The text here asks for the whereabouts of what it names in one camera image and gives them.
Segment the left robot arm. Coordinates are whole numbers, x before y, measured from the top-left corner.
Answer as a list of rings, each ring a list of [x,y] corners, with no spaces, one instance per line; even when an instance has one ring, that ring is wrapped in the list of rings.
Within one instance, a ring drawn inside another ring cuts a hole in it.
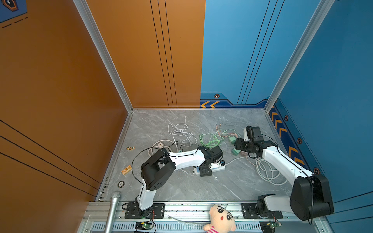
[[[140,167],[142,184],[136,204],[140,211],[152,207],[156,191],[161,188],[177,171],[188,167],[198,167],[200,176],[211,176],[213,163],[221,164],[223,152],[220,147],[207,148],[198,146],[185,152],[170,152],[158,149]]]

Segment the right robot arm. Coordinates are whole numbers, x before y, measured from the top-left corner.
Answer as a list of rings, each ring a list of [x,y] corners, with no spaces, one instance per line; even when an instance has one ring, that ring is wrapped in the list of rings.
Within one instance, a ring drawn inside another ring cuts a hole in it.
[[[254,154],[282,174],[291,184],[289,197],[267,194],[259,196],[256,203],[257,214],[268,217],[273,212],[288,212],[295,214],[300,220],[312,220],[317,217],[334,213],[331,189],[328,179],[322,174],[297,165],[270,140],[264,140],[259,127],[247,126],[244,137],[238,138],[235,148]]]

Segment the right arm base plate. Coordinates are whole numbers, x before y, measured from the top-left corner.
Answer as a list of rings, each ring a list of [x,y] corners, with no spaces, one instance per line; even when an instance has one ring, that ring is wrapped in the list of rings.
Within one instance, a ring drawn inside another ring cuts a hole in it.
[[[269,219],[269,218],[278,218],[282,219],[283,214],[279,211],[269,211],[266,207],[258,205],[257,203],[242,203],[241,210],[244,219]]]

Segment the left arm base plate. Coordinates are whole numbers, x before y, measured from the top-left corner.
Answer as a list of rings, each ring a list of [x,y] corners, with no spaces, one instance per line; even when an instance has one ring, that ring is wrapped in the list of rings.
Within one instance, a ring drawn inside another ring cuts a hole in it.
[[[165,213],[164,203],[155,203],[146,210],[141,210],[136,203],[129,203],[126,207],[123,205],[122,208],[125,211],[125,219],[163,219]]]

